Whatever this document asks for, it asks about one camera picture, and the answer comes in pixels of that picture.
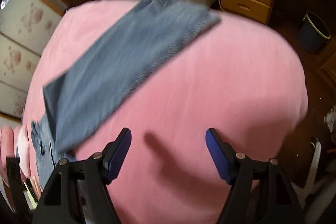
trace denim fabric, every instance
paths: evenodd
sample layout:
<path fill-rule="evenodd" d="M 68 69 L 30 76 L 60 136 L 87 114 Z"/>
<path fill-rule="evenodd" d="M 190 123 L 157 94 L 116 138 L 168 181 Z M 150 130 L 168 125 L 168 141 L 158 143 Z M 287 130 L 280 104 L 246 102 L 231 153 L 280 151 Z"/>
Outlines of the denim fabric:
<path fill-rule="evenodd" d="M 43 189 L 61 158 L 67 158 L 69 161 L 75 161 L 76 159 L 70 151 L 67 153 L 56 152 L 55 142 L 51 138 L 46 115 L 43 115 L 40 122 L 31 122 L 31 141 L 36 153 L 36 166 L 40 186 Z"/>
<path fill-rule="evenodd" d="M 92 135 L 154 70 L 219 21 L 203 5 L 141 0 L 44 87 L 56 151 Z"/>

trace black clamp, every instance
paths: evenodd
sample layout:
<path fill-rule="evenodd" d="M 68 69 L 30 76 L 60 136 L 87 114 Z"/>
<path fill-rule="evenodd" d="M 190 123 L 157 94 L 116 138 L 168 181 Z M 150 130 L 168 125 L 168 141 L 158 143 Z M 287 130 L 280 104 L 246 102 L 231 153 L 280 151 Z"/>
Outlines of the black clamp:
<path fill-rule="evenodd" d="M 86 181 L 95 223 L 120 224 L 106 184 L 117 178 L 131 140 L 131 131 L 123 128 L 114 142 L 87 160 L 59 160 L 43 190 L 32 224 L 85 224 L 77 180 Z"/>
<path fill-rule="evenodd" d="M 305 223 L 298 198 L 276 159 L 263 162 L 236 153 L 214 128 L 207 130 L 205 140 L 220 177 L 231 185 L 217 224 L 244 223 L 252 180 L 259 180 L 260 189 L 256 224 Z"/>
<path fill-rule="evenodd" d="M 21 182 L 20 158 L 6 158 L 8 184 L 13 198 L 16 215 L 13 220 L 19 220 L 21 224 L 31 223 L 33 213 L 30 211 Z"/>

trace pink bed sheet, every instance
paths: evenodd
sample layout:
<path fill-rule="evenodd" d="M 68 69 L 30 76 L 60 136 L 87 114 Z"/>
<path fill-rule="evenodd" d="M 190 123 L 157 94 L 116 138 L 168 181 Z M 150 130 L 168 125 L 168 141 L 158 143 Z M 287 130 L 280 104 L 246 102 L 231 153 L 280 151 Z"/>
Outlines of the pink bed sheet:
<path fill-rule="evenodd" d="M 28 132 L 31 121 L 45 112 L 43 85 L 69 68 L 135 3 L 90 2 L 65 14 L 31 82 L 23 120 Z M 214 127 L 236 151 L 268 160 L 306 114 L 304 72 L 288 43 L 252 20 L 224 12 L 221 19 L 150 76 L 75 149 L 79 160 L 86 159 L 123 127 L 131 129 L 129 153 L 108 186 L 123 224 L 215 223 L 229 187 L 206 148 L 206 130 Z M 29 141 L 31 175 L 37 176 L 30 136 Z"/>

